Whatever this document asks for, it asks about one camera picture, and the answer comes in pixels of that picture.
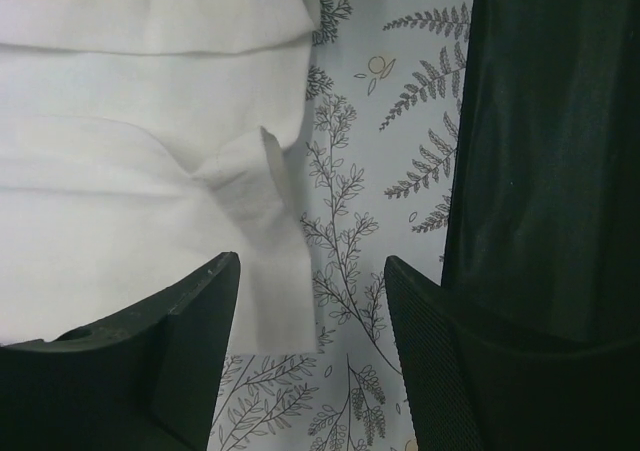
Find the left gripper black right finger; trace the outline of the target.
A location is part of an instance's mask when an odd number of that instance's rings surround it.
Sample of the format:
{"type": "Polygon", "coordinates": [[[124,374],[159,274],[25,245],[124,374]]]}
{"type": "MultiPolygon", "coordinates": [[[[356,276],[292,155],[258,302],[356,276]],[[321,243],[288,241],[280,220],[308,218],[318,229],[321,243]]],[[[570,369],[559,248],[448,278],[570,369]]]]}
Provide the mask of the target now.
{"type": "Polygon", "coordinates": [[[384,281],[422,450],[635,450],[639,341],[539,333],[398,257],[384,281]]]}

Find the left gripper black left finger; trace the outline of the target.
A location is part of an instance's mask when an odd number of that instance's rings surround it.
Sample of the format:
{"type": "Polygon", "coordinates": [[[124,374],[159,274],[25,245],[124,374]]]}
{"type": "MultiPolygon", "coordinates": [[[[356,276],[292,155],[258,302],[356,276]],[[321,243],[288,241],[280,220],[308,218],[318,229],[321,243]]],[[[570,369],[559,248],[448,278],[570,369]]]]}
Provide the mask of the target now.
{"type": "Polygon", "coordinates": [[[239,277],[225,252],[52,342],[3,347],[2,448],[205,449],[239,277]]]}

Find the white t shirt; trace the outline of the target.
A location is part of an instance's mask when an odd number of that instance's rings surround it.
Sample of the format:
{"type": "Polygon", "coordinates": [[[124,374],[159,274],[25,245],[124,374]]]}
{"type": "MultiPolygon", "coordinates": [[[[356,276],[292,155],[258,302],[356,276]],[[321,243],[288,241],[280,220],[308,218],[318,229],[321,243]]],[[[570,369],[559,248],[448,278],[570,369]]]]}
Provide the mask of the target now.
{"type": "Polygon", "coordinates": [[[316,348],[283,154],[320,0],[1,0],[1,341],[94,322],[216,255],[229,349],[316,348]]]}

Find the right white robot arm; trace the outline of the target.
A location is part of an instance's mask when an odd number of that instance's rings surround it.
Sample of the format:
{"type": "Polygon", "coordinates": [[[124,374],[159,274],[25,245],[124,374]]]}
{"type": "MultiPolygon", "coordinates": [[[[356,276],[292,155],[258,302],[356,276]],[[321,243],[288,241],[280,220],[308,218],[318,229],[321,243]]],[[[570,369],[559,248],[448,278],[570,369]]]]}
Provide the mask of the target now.
{"type": "Polygon", "coordinates": [[[442,283],[575,341],[639,333],[639,0],[474,0],[442,283]]]}

